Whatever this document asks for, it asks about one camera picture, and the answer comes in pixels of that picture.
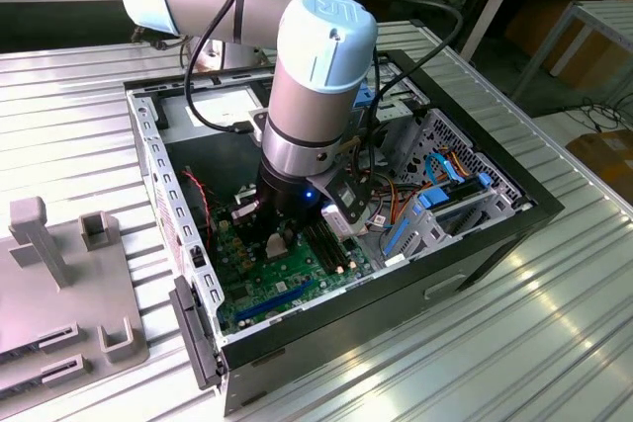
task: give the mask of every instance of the robotic arm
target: robotic arm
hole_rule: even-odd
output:
[[[224,2],[124,0],[135,23],[189,36],[200,36]],[[335,157],[377,34],[372,15],[353,0],[236,0],[213,32],[216,40],[278,50],[259,199],[291,212],[325,193],[334,201],[326,218],[341,235],[357,232],[366,214],[365,193]]]

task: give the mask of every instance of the table leg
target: table leg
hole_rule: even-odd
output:
[[[576,54],[576,52],[583,45],[583,43],[588,38],[591,32],[592,32],[591,27],[588,27],[588,26],[583,27],[581,32],[576,36],[574,41],[570,43],[570,45],[567,47],[565,52],[561,55],[561,57],[558,59],[558,61],[556,62],[552,70],[550,71],[550,74],[552,76],[558,76],[559,74],[561,74],[561,71],[565,69],[565,66],[567,66],[567,63],[570,62],[570,59],[572,59],[572,56]]]
[[[477,46],[479,46],[486,30],[491,25],[493,18],[497,14],[498,8],[501,6],[501,2],[503,2],[503,0],[488,0],[486,3],[486,7],[484,7],[482,15],[478,19],[477,24],[475,24],[475,28],[459,53],[466,61],[470,61],[473,57],[473,54],[477,50]]]
[[[534,56],[532,56],[532,59],[530,59],[530,61],[527,63],[527,66],[525,66],[525,69],[523,69],[523,72],[518,78],[518,82],[516,83],[514,91],[512,91],[512,93],[510,94],[510,99],[512,101],[516,102],[516,99],[520,96],[527,84],[530,82],[532,76],[534,76],[534,73],[536,73],[536,71],[538,70],[538,67],[543,61],[545,61],[545,58],[552,50],[558,39],[570,25],[570,23],[574,19],[574,8],[576,8],[574,3],[567,6],[559,21],[556,23],[547,37],[545,37],[545,40],[538,47],[536,53],[534,53]]]

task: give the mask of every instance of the connector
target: connector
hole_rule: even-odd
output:
[[[250,121],[240,121],[230,126],[231,132],[235,133],[251,133],[254,131],[253,124]]]

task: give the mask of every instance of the green circuit board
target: green circuit board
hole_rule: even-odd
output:
[[[262,257],[261,246],[265,243],[244,244],[232,224],[221,219],[226,217],[225,211],[216,210],[213,215],[220,224],[213,261],[225,294],[225,303],[219,310],[225,333],[235,333],[272,318],[374,272],[355,241],[343,246],[335,241],[333,234],[330,245],[338,246],[345,256],[345,265],[340,266],[338,272],[328,272],[321,265],[303,232],[298,233],[288,247],[286,257],[270,262]],[[278,299],[283,303],[240,320],[241,312],[252,310],[258,304],[272,305]]]

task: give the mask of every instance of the aluminum table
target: aluminum table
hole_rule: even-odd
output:
[[[573,20],[580,20],[585,26],[565,52],[566,58],[561,57],[561,61],[567,63],[592,31],[600,32],[629,53],[633,53],[633,0],[572,2],[523,69],[516,87],[510,95],[513,101],[516,101],[528,86],[541,63],[545,61],[547,55]],[[552,74],[556,76],[562,69],[562,67],[555,67]],[[629,68],[623,75],[623,79],[610,92],[606,99],[608,104],[612,104],[622,91],[631,84],[632,76],[633,68]]]
[[[436,43],[411,23],[380,27],[379,48],[413,59]],[[633,420],[633,210],[456,53],[424,69],[565,210],[480,283],[230,420]],[[0,203],[39,194],[51,223],[112,212],[150,351],[143,365],[16,421],[221,420],[169,306],[174,276],[121,86],[179,72],[173,52],[141,45],[0,56]]]

